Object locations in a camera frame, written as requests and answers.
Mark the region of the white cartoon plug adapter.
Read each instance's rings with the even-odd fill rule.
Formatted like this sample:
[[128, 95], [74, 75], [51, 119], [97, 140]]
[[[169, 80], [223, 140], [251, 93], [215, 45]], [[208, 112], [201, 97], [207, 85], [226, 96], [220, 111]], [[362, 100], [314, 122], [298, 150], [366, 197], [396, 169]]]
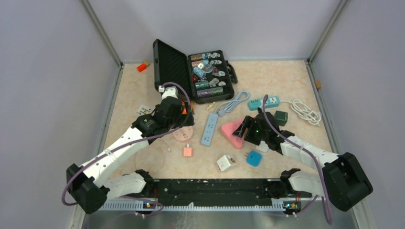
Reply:
[[236, 160], [232, 155], [223, 155], [216, 163], [221, 172], [225, 172], [236, 166]]

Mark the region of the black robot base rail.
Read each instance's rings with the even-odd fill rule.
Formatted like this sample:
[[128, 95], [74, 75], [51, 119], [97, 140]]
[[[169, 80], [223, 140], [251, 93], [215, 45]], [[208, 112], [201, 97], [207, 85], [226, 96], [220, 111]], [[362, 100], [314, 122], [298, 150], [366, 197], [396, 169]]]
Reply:
[[165, 207], [191, 203], [197, 207], [261, 207], [283, 198], [311, 198], [312, 194], [294, 191], [280, 179], [155, 179], [129, 196], [156, 200]]

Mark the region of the white charger plug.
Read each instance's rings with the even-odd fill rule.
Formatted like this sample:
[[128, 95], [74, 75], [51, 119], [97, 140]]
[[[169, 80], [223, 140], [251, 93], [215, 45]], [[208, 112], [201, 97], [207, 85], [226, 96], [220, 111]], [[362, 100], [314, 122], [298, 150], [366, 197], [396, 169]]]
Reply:
[[266, 142], [261, 141], [260, 144], [256, 146], [256, 150], [261, 152], [267, 152], [269, 150], [269, 147], [266, 144]]

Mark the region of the round pink power socket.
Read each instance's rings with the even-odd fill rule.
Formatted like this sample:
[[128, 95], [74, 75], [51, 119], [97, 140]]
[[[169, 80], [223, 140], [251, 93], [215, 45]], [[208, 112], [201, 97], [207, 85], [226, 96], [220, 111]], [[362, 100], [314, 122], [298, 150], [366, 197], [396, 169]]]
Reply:
[[179, 128], [178, 130], [172, 133], [174, 139], [180, 143], [188, 143], [193, 136], [193, 127], [192, 126], [184, 126]]

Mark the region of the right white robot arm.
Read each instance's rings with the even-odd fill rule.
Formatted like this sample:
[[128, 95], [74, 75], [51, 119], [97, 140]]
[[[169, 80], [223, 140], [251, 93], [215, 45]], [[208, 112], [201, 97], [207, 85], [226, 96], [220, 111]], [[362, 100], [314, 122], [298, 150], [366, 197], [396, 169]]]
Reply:
[[264, 143], [282, 156], [317, 171], [316, 175], [298, 168], [282, 172], [280, 191], [287, 197], [297, 192], [311, 193], [348, 211], [373, 193], [373, 186], [354, 154], [328, 152], [303, 141], [293, 132], [281, 130], [270, 112], [258, 109], [255, 117], [245, 116], [232, 135], [257, 146]]

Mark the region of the blue charger plug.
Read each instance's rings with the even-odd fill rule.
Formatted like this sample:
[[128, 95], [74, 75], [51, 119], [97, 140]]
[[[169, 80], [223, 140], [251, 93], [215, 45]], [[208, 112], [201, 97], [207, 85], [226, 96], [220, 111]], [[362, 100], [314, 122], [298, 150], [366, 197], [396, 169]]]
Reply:
[[246, 163], [253, 167], [257, 167], [262, 160], [262, 154], [254, 150], [246, 153], [245, 157]]

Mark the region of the light blue power strip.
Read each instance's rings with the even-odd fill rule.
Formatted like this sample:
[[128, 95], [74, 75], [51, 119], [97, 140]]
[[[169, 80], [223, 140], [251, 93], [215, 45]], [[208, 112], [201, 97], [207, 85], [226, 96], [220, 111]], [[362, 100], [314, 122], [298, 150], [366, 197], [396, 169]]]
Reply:
[[210, 146], [211, 142], [213, 140], [213, 135], [215, 132], [215, 127], [218, 121], [218, 117], [219, 115], [216, 113], [211, 113], [208, 116], [205, 128], [204, 128], [204, 132], [201, 138], [201, 144], [203, 146]]

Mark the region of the pink triangular power socket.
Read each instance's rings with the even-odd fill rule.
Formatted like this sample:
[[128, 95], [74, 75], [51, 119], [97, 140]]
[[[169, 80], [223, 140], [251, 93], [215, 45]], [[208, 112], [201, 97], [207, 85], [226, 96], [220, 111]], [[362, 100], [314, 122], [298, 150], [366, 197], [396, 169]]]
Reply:
[[243, 119], [226, 123], [220, 127], [221, 133], [235, 149], [241, 149], [243, 139], [233, 135], [233, 132], [241, 125]]

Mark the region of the dark green cube plug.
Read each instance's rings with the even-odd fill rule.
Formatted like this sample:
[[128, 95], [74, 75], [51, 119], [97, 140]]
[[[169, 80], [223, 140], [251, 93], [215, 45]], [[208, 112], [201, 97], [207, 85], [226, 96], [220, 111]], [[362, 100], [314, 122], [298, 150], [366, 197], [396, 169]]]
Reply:
[[278, 126], [285, 126], [288, 122], [288, 112], [277, 110], [274, 117]]

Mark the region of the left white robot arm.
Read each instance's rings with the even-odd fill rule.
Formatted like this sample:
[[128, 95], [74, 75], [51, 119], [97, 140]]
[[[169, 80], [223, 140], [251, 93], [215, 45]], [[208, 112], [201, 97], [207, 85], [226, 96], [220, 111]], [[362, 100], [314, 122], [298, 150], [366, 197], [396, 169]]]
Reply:
[[93, 159], [68, 167], [61, 196], [64, 205], [78, 205], [86, 214], [92, 214], [111, 199], [137, 193], [141, 197], [151, 195], [152, 178], [143, 170], [117, 178], [110, 175], [138, 151], [192, 120], [190, 97], [179, 84], [164, 83], [159, 92], [161, 102], [150, 114], [139, 116], [118, 140]]

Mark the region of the small salmon charger plug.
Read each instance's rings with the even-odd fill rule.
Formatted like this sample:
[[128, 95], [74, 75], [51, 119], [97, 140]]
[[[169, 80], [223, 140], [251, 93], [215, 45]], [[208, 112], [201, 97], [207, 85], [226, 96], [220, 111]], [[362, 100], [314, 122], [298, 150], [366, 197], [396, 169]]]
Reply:
[[183, 149], [183, 157], [186, 159], [190, 159], [193, 156], [193, 148], [190, 146], [189, 143]]

